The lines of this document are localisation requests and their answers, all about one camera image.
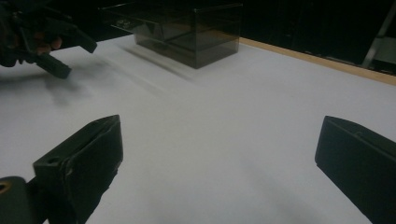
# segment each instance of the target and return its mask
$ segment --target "wooden table edge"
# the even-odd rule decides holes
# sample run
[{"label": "wooden table edge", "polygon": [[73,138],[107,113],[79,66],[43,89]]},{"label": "wooden table edge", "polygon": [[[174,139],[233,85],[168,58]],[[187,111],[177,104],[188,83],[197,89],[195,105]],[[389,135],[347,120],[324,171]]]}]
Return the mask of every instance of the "wooden table edge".
[{"label": "wooden table edge", "polygon": [[283,54],[283,55],[290,56],[290,57],[293,57],[296,59],[300,59],[300,60],[304,60],[307,62],[330,67],[332,69],[346,72],[346,73],[349,73],[349,74],[352,74],[355,76],[366,77],[366,78],[370,78],[375,81],[379,81],[379,82],[387,83],[389,85],[396,86],[396,77],[391,76],[391,75],[379,73],[376,71],[371,71],[371,70],[357,67],[354,65],[349,65],[349,64],[345,64],[345,63],[331,61],[331,60],[324,59],[324,58],[319,58],[319,57],[316,57],[313,55],[297,52],[297,51],[290,50],[290,49],[282,49],[280,47],[272,46],[269,44],[264,44],[262,42],[246,39],[243,37],[239,38],[239,42],[242,44],[245,44],[245,45],[249,45],[251,47],[270,50],[275,53]]}]

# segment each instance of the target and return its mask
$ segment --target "transparent plastic box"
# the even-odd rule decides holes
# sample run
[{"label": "transparent plastic box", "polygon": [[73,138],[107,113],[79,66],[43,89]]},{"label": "transparent plastic box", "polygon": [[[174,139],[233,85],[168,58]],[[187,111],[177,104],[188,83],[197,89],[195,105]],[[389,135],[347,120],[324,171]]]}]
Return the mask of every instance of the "transparent plastic box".
[{"label": "transparent plastic box", "polygon": [[242,4],[132,2],[102,8],[104,22],[134,34],[136,44],[194,68],[238,51]]}]

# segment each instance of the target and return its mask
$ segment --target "white tabletop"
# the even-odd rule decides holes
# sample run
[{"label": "white tabletop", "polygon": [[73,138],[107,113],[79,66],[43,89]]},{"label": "white tabletop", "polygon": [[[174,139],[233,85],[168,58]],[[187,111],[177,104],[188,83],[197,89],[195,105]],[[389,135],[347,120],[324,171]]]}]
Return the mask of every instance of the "white tabletop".
[{"label": "white tabletop", "polygon": [[0,67],[0,176],[120,114],[124,161],[88,223],[368,224],[316,166],[324,116],[396,140],[396,87],[262,49],[199,70],[125,36],[53,55],[67,80]]}]

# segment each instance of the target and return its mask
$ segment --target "robotic arm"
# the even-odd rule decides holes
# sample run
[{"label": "robotic arm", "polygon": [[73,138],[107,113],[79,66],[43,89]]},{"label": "robotic arm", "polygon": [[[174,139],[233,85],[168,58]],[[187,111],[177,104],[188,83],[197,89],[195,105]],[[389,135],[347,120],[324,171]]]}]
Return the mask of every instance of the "robotic arm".
[{"label": "robotic arm", "polygon": [[39,54],[35,34],[51,42],[59,35],[72,37],[90,53],[96,42],[81,32],[70,18],[45,7],[50,0],[0,0],[0,64],[12,67],[16,61],[36,63],[50,74],[67,78],[71,69],[49,53]]}]

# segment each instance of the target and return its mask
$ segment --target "dark wall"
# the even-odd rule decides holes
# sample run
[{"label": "dark wall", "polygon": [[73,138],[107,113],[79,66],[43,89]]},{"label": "dark wall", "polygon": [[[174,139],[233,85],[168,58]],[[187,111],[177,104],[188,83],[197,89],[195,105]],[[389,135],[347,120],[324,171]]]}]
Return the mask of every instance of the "dark wall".
[{"label": "dark wall", "polygon": [[[147,0],[172,2],[180,0]],[[185,3],[209,0],[184,0]],[[97,8],[122,0],[53,0],[51,6],[74,18],[97,41],[127,33],[105,26]],[[240,0],[241,36],[320,57],[360,65],[393,0]],[[389,28],[396,37],[396,21]]]},{"label": "dark wall", "polygon": [[243,36],[361,64],[393,0],[243,2]]}]

